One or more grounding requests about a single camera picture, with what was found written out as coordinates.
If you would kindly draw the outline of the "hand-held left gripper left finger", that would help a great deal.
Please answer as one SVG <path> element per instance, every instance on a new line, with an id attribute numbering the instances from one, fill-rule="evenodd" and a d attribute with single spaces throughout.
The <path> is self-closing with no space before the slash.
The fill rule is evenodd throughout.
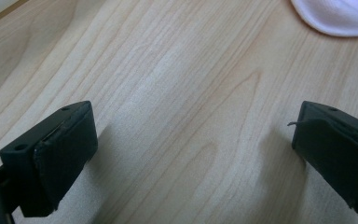
<path id="1" fill-rule="evenodd" d="M 67 105 L 0 150 L 10 183 L 8 209 L 47 217 L 98 149 L 92 105 Z"/>

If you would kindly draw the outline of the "white round bowl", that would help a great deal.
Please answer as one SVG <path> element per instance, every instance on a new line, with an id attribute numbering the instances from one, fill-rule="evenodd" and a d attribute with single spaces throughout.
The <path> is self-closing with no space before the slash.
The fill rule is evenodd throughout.
<path id="1" fill-rule="evenodd" d="M 291 0 L 300 18 L 332 36 L 358 36 L 358 0 Z"/>

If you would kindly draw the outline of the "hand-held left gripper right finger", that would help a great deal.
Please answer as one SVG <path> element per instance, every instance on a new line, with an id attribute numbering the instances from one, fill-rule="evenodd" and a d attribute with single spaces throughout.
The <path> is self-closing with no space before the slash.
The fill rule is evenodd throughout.
<path id="1" fill-rule="evenodd" d="M 293 150 L 358 213 L 358 119 L 305 101 L 293 125 Z"/>

